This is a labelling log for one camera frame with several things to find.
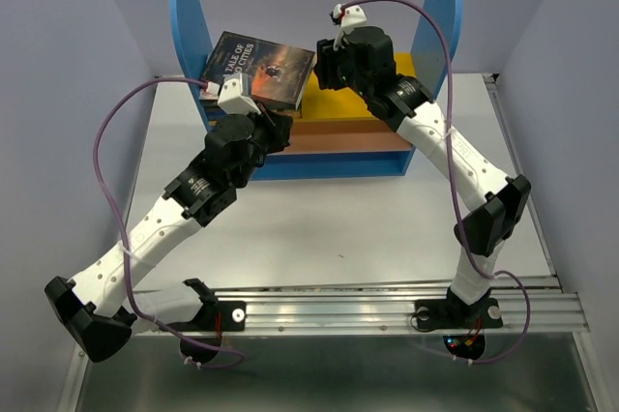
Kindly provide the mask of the Little Women book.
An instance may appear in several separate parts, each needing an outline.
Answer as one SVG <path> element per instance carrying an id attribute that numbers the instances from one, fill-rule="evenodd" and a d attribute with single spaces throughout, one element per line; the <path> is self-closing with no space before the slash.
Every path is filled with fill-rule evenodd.
<path id="1" fill-rule="evenodd" d="M 204 112 L 209 120 L 219 120 L 220 118 L 226 115 L 225 111 L 221 109 L 215 100 L 201 100 L 200 101 Z M 299 119 L 302 117 L 302 107 L 298 108 L 286 108 L 286 107 L 275 107 L 272 104 L 264 104 L 264 106 L 281 115 L 287 115 L 294 119 Z"/>

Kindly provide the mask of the Tale of Two Cities book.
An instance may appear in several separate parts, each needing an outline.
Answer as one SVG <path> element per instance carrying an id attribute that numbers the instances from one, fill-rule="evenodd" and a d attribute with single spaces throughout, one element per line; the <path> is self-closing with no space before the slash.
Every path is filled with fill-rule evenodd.
<path id="1" fill-rule="evenodd" d="M 297 111 L 314 62 L 313 51 L 224 31 L 200 79 L 222 86 L 229 75 L 243 73 L 254 99 L 272 110 Z"/>

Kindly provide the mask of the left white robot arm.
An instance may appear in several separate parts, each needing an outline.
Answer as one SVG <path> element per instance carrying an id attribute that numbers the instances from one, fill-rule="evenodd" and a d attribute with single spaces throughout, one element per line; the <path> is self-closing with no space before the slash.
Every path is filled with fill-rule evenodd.
<path id="1" fill-rule="evenodd" d="M 156 328 L 178 337 L 185 362 L 203 367 L 222 352 L 223 331 L 244 329 L 246 305 L 220 302 L 199 279 L 142 301 L 134 286 L 236 201 L 266 158 L 288 147 L 292 125 L 266 108 L 224 116 L 132 230 L 122 228 L 119 242 L 86 269 L 45 286 L 55 315 L 90 361 L 105 361 L 132 336 Z"/>

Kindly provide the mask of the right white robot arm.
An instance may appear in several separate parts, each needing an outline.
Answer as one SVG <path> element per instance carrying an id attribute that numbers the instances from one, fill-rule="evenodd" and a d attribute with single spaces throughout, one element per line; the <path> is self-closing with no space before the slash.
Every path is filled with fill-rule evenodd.
<path id="1" fill-rule="evenodd" d="M 322 90 L 348 88 L 368 111 L 411 143 L 449 181 L 458 214 L 457 270 L 444 298 L 415 305 L 420 331 L 461 328 L 489 317 L 490 282 L 499 252 L 519 223 L 531 191 L 522 175 L 494 166 L 453 126 L 431 92 L 414 76 L 401 74 L 391 38 L 361 26 L 340 40 L 316 44 L 314 73 Z"/>

